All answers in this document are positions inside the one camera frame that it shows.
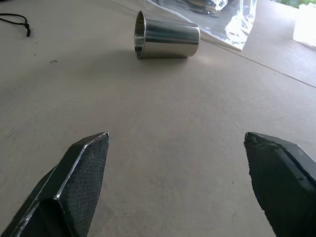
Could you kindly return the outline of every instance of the stainless steel cup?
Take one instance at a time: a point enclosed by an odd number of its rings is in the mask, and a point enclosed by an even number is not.
[[[144,15],[139,11],[134,46],[137,58],[178,58],[193,56],[200,32],[194,23]]]

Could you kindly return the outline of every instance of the cup opening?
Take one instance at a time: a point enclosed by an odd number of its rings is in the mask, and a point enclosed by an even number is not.
[[[145,19],[143,12],[140,11],[137,14],[135,24],[135,35],[134,35],[134,47],[137,58],[142,56],[143,48],[145,43]]]

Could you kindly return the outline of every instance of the plastic bag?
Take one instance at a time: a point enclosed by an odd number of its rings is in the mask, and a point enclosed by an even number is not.
[[[316,48],[316,5],[300,5],[296,19],[293,39],[310,47]]]
[[[242,50],[252,29],[257,0],[145,0],[149,11],[159,7],[196,23],[201,31]]]

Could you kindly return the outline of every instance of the black cord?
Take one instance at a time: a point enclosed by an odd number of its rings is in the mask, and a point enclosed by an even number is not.
[[[14,24],[14,25],[24,26],[27,30],[26,37],[29,37],[31,35],[30,25],[28,24],[28,20],[24,16],[21,16],[19,14],[11,14],[11,13],[0,13],[0,16],[19,16],[19,17],[24,18],[25,23],[17,23],[17,22],[8,21],[2,18],[0,18],[0,20]]]

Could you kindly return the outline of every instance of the table surface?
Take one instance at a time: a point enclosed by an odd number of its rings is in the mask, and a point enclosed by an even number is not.
[[[0,232],[72,143],[107,131],[89,236],[275,236],[243,138],[278,136],[316,157],[316,53],[292,40],[295,9],[259,0],[244,51],[202,41],[170,60],[137,60],[136,13],[109,1],[0,9],[33,32],[0,22]]]

